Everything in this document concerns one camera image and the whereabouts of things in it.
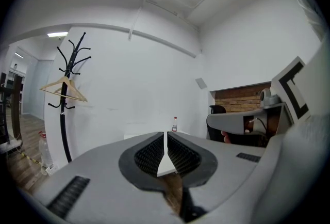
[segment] coat rack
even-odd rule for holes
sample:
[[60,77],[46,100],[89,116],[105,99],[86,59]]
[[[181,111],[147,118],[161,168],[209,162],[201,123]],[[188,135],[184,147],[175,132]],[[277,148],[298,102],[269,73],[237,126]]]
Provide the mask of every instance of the coat rack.
[[[64,60],[65,60],[65,65],[66,65],[66,69],[62,70],[61,68],[59,68],[60,71],[64,72],[64,76],[66,76],[67,78],[70,78],[70,74],[78,74],[80,75],[80,73],[74,73],[72,71],[73,67],[75,67],[78,63],[85,61],[87,59],[92,58],[92,56],[89,56],[85,59],[82,59],[78,62],[75,62],[75,59],[77,57],[78,52],[80,52],[81,50],[90,50],[91,48],[80,48],[79,46],[85,36],[86,32],[84,32],[84,34],[82,35],[82,37],[80,38],[77,47],[75,47],[74,43],[69,40],[69,42],[73,45],[73,52],[71,54],[69,63],[66,59],[66,57],[64,56],[63,52],[60,50],[59,47],[57,47],[58,51],[61,53],[61,55],[63,56]],[[74,106],[71,107],[67,107],[67,103],[66,101],[66,97],[67,96],[67,90],[68,90],[68,86],[66,85],[66,83],[62,84],[62,89],[61,89],[61,99],[60,99],[60,104],[58,106],[54,106],[51,103],[48,103],[49,106],[52,106],[54,108],[58,108],[61,107],[61,114],[60,114],[60,124],[61,124],[61,134],[62,134],[62,141],[63,141],[63,146],[64,146],[64,151],[65,151],[65,155],[67,156],[67,160],[68,162],[71,162],[71,155],[70,155],[70,150],[69,150],[69,146],[68,146],[68,139],[67,139],[67,131],[65,129],[65,113],[64,110],[66,109],[72,109],[75,108]]]

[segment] cable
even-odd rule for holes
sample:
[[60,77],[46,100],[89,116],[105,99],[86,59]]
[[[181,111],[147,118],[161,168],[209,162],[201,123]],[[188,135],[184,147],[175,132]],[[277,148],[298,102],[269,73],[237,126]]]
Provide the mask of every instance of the cable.
[[[19,135],[18,135],[17,138],[15,138],[14,136],[12,136],[12,137],[13,137],[15,140],[18,140],[19,136],[21,136],[21,132],[19,133]],[[47,167],[45,167],[40,161],[37,161],[37,160],[31,158],[30,156],[26,155],[24,152],[21,152],[17,147],[15,147],[15,148],[16,148],[16,150],[17,150],[17,151],[18,151],[23,157],[27,158],[28,160],[34,162],[34,163],[37,164],[37,165],[40,165],[40,166],[42,166],[42,167],[44,167],[44,168],[47,168]],[[6,160],[7,160],[7,165],[8,165],[8,152],[6,152]]]
[[254,122],[255,120],[259,120],[259,121],[261,122],[262,126],[265,128],[265,131],[267,131],[264,122],[263,122],[261,119],[259,119],[259,118],[254,118],[254,119],[250,120],[249,123],[252,123],[252,122]]
[[139,18],[140,12],[141,12],[141,10],[142,10],[142,8],[143,8],[143,5],[144,5],[145,1],[146,1],[146,0],[142,0],[142,4],[141,4],[141,6],[140,6],[140,8],[139,8],[139,10],[138,10],[138,12],[137,12],[137,15],[136,15],[136,17],[135,17],[135,20],[134,20],[134,22],[133,22],[133,25],[132,25],[132,27],[131,27],[130,30],[129,30],[128,40],[131,40],[131,38],[132,38],[132,34],[133,34],[133,30],[134,30],[135,24],[136,24],[136,22],[137,22],[137,20],[138,20],[138,18]]

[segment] hand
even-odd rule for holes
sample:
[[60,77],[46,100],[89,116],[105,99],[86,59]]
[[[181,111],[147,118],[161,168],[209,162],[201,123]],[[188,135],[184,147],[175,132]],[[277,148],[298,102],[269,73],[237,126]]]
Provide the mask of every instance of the hand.
[[231,143],[228,134],[225,131],[221,131],[221,135],[224,136],[223,141],[225,143]]

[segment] water bottle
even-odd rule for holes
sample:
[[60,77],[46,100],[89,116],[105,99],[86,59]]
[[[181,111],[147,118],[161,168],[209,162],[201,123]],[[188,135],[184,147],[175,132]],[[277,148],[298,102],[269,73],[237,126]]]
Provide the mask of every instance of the water bottle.
[[[46,133],[45,132],[39,132],[40,140],[39,140],[39,151],[41,154],[41,162],[44,167],[49,167],[53,164],[52,157],[48,148],[47,139],[46,139]],[[41,167],[41,173],[43,175],[47,175],[45,170]]]
[[173,132],[176,132],[176,131],[177,131],[177,121],[176,121],[176,117],[174,117],[174,123],[173,123],[172,131],[173,131]]

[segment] vent grille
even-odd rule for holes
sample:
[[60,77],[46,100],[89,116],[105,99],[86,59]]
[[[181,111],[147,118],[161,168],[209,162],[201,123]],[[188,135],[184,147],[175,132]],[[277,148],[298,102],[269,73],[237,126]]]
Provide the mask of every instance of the vent grille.
[[181,177],[195,170],[201,164],[201,156],[168,135],[169,157]]
[[90,179],[88,178],[76,176],[47,208],[60,218],[65,218],[85,190],[89,181]]
[[138,151],[134,156],[134,160],[142,171],[153,177],[157,177],[158,167],[163,156],[163,137],[158,137],[156,140]]
[[261,159],[260,156],[255,156],[255,155],[242,153],[242,152],[237,154],[236,157],[242,158],[242,159],[245,159],[245,160],[248,160],[248,161],[252,161],[252,162],[255,162],[255,163],[258,163]]

